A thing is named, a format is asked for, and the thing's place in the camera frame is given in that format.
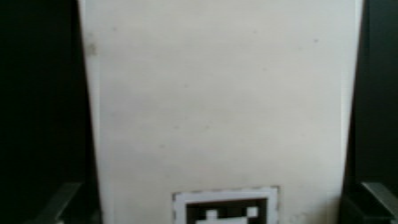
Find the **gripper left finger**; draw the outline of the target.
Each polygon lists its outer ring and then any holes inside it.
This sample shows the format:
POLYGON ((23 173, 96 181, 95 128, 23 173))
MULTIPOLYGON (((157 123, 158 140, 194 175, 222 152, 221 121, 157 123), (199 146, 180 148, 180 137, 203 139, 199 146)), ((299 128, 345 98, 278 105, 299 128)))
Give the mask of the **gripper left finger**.
POLYGON ((48 200, 47 206, 25 224, 77 224, 82 182, 66 182, 48 200))

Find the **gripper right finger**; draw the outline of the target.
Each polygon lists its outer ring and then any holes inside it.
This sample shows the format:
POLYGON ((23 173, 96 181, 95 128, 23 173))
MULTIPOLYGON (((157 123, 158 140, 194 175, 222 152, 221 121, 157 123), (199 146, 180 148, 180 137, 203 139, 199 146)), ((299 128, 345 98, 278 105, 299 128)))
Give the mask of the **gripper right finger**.
POLYGON ((381 182, 363 182, 343 194, 340 224, 398 224, 398 196, 381 182))

